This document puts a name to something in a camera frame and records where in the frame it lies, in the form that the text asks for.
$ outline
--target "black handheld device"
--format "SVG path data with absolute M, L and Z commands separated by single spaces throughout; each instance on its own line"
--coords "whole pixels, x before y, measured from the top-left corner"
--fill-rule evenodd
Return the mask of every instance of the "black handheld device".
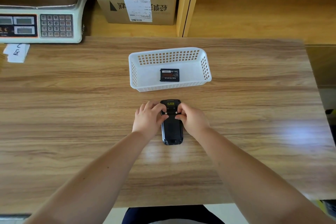
M 165 145 L 177 145 L 183 142 L 183 127 L 182 121 L 176 120 L 177 107 L 181 103 L 178 99 L 162 100 L 160 103 L 167 107 L 167 112 L 161 111 L 161 115 L 168 114 L 167 118 L 161 125 L 162 141 Z

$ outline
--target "white plastic basket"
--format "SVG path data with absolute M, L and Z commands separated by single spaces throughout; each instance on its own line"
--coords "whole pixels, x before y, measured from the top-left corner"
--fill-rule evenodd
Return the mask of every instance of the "white plastic basket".
M 128 56 L 130 84 L 140 92 L 203 85 L 212 77 L 207 54 L 196 47 L 134 52 Z M 179 82 L 160 82 L 160 69 L 180 69 Z

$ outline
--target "hand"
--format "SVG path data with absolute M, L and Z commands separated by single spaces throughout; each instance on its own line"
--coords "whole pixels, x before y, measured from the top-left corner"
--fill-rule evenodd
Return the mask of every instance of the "hand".
M 149 101 L 147 104 L 142 104 L 135 112 L 132 132 L 141 133 L 145 139 L 151 140 L 157 133 L 162 122 L 166 120 L 168 115 L 160 115 L 160 112 L 167 111 L 164 104 L 159 104 L 156 101 Z
M 203 130 L 210 128 L 210 124 L 204 112 L 200 109 L 188 106 L 185 103 L 180 103 L 177 107 L 177 112 L 181 113 L 175 116 L 175 119 L 183 122 L 184 128 L 194 138 Z

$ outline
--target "forearm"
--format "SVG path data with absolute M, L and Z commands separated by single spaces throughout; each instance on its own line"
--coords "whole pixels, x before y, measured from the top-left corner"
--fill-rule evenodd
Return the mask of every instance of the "forearm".
M 59 188 L 27 223 L 103 223 L 148 142 L 140 133 L 123 138 Z
M 279 175 L 213 129 L 200 133 L 196 139 L 251 223 L 281 222 L 301 206 L 318 210 Z

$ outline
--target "black triangle symbol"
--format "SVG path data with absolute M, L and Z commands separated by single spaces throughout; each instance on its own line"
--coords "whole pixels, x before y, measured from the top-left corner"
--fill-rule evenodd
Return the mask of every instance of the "black triangle symbol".
M 117 11 L 116 8 L 115 8 L 115 7 L 113 6 L 113 4 L 111 3 L 111 1 L 110 1 L 110 11 L 115 11 L 115 12 Z

